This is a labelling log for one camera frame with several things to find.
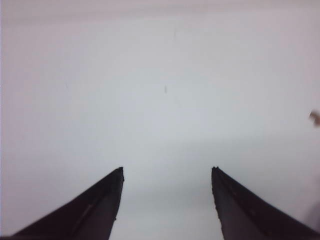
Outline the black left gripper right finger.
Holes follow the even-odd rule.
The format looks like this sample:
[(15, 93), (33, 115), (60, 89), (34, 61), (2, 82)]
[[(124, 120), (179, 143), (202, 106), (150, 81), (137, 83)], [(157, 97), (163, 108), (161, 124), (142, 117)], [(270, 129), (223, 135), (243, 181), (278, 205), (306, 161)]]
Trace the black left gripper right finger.
[(319, 232), (272, 206), (223, 172), (211, 169), (215, 210), (225, 240), (318, 240)]

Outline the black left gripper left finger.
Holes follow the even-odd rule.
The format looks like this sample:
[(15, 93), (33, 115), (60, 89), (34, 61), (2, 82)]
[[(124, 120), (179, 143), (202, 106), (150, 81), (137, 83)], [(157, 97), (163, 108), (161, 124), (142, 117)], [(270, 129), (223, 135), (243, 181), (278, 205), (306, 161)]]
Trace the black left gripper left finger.
[(80, 195), (7, 236), (9, 240), (108, 240), (121, 203), (124, 170), (116, 168)]

